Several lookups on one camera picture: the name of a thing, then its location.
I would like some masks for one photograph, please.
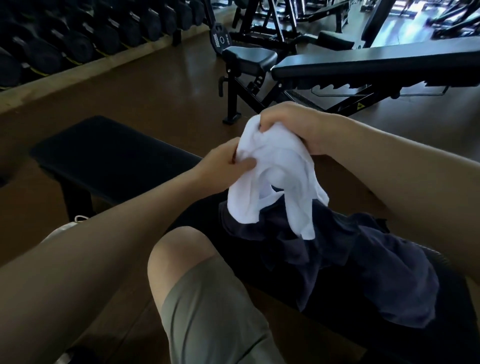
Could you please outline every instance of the olive green shorts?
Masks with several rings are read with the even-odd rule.
[[[220,256],[190,269],[160,316],[172,364],[284,363],[268,323]]]

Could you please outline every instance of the hand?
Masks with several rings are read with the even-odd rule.
[[[239,140],[237,137],[212,149],[189,171],[204,196],[226,190],[245,172],[255,168],[257,161],[253,158],[235,162]]]
[[[287,101],[261,112],[260,131],[266,132],[280,121],[305,143],[310,154],[327,154],[325,145],[339,115],[317,111],[295,102]]]

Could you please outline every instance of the forearm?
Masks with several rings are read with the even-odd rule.
[[[202,198],[189,172],[37,246],[0,269],[0,357],[52,363],[135,261]]]
[[[325,152],[480,282],[480,164],[339,116]]]

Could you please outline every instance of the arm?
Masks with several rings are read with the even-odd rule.
[[[352,172],[480,282],[479,163],[294,103],[264,110],[261,130],[276,121],[302,137],[312,154],[328,154]]]
[[[234,164],[238,138],[195,168],[55,236],[0,269],[0,357],[53,363],[117,290],[142,247],[193,202],[255,166]]]

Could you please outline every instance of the gym floor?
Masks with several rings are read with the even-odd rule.
[[[358,4],[350,11],[346,33],[359,35],[366,15]],[[426,40],[427,15],[390,17],[374,46]],[[321,28],[333,30],[333,19]],[[319,52],[308,46],[307,52]],[[223,125],[226,98],[218,97],[218,78],[225,74],[207,34],[167,48],[106,74],[0,115],[0,264],[38,244],[68,222],[60,187],[28,157],[37,142],[93,115],[104,115],[167,143],[204,156],[211,148],[241,135],[253,111],[239,101],[243,117]],[[404,92],[430,90],[416,86]],[[321,93],[333,93],[322,90]],[[452,89],[443,97],[387,99],[353,117],[376,128],[480,161],[480,88]],[[308,93],[308,97],[317,96]],[[335,98],[323,98],[328,106]],[[394,232],[427,244],[404,226],[349,172],[327,157],[315,158],[321,185],[331,207],[342,213],[368,211],[386,217]],[[106,206],[97,202],[97,208]],[[132,262],[132,273],[102,314],[79,339],[103,362],[168,363],[168,342],[146,279],[146,258]],[[288,363],[354,363],[364,349],[251,289],[265,313]]]

